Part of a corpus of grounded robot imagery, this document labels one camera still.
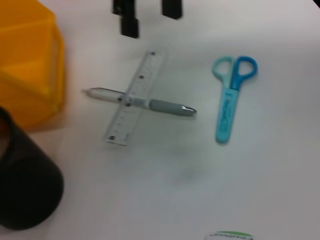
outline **yellow plastic bin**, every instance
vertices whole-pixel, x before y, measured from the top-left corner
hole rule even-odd
[[[36,0],[0,0],[0,106],[31,127],[63,101],[64,43],[55,15]]]

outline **white surface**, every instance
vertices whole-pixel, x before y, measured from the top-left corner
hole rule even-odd
[[[320,223],[320,9],[312,0],[184,0],[179,21],[138,0],[141,39],[119,34],[106,0],[43,0],[67,52],[64,128],[32,137],[60,165],[54,215],[1,240],[314,240]],[[145,51],[169,58],[152,97],[196,120],[145,111],[127,147],[102,136],[117,105],[81,89],[125,91]],[[248,55],[259,75],[242,89],[228,145],[215,142],[222,84],[214,60]]]

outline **blue scissors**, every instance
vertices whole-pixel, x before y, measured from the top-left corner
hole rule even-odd
[[[226,74],[221,74],[217,68],[223,62],[230,63],[230,70]],[[252,72],[240,75],[239,66],[241,62],[249,62],[253,65]],[[212,73],[223,83],[223,90],[220,100],[219,115],[216,124],[215,140],[225,144],[229,141],[234,116],[237,108],[238,95],[241,84],[252,78],[258,72],[257,62],[248,56],[240,56],[237,60],[233,56],[219,58],[212,67]]]

